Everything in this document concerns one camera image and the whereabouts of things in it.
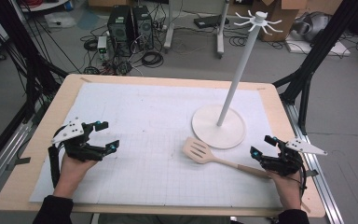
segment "slotted spatula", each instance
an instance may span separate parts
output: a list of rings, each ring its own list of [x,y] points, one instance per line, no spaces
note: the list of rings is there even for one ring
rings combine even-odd
[[[264,171],[216,158],[207,144],[192,137],[188,137],[186,139],[185,146],[182,148],[182,150],[189,158],[193,159],[193,161],[196,161],[198,163],[203,164],[209,161],[219,162],[227,166],[231,166],[233,168],[244,171],[251,175],[256,175],[258,177],[263,178],[270,178]]]

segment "black strap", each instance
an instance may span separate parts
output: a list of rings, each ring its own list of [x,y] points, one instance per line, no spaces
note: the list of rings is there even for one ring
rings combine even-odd
[[[53,145],[48,148],[48,156],[50,158],[50,171],[51,180],[53,181],[53,187],[57,186],[58,180],[60,179],[60,158],[59,150]]]

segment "white paper sheet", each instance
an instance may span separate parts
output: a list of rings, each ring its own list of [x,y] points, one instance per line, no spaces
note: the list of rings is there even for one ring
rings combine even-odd
[[[265,180],[223,164],[198,164],[182,147],[193,114],[204,105],[222,105],[227,90],[85,83],[65,120],[108,121],[109,128],[90,135],[104,146],[120,141],[116,153],[95,165],[74,196],[78,203],[279,207],[276,189]],[[264,142],[272,135],[257,91],[237,90],[231,102],[244,119],[247,135],[237,147],[212,149],[221,159],[261,169],[250,147],[276,156]],[[46,158],[30,202],[43,202],[53,187]]]

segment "black bracket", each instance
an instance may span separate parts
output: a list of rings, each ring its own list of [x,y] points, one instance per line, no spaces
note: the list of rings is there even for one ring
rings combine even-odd
[[[298,126],[303,134],[307,134],[306,119],[312,76],[357,14],[358,1],[342,1],[300,67],[293,74],[272,83],[276,88],[289,83],[286,90],[280,95],[281,100],[288,105],[294,105],[297,96],[301,93]]]

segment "computer tower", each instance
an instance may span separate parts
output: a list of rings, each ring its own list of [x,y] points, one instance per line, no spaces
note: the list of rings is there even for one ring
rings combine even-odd
[[[132,8],[135,36],[139,49],[153,49],[153,21],[146,6]]]
[[[113,6],[107,22],[115,56],[131,56],[131,44],[134,40],[131,7]]]

